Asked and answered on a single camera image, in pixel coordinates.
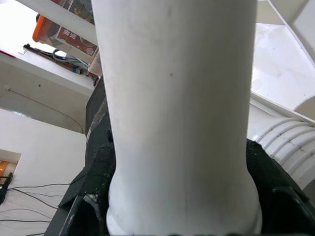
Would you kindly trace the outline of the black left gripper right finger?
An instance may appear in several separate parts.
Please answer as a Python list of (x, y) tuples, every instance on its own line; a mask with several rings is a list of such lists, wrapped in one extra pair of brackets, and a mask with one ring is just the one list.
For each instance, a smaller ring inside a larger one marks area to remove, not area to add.
[(261, 234), (309, 236), (311, 201), (260, 144), (247, 140), (247, 168), (256, 185), (262, 211)]

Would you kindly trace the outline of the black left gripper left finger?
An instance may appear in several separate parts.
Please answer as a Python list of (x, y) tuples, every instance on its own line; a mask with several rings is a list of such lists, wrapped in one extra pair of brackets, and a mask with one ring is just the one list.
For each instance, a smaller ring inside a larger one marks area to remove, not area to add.
[(109, 186), (116, 167), (112, 133), (70, 183), (46, 236), (107, 236)]

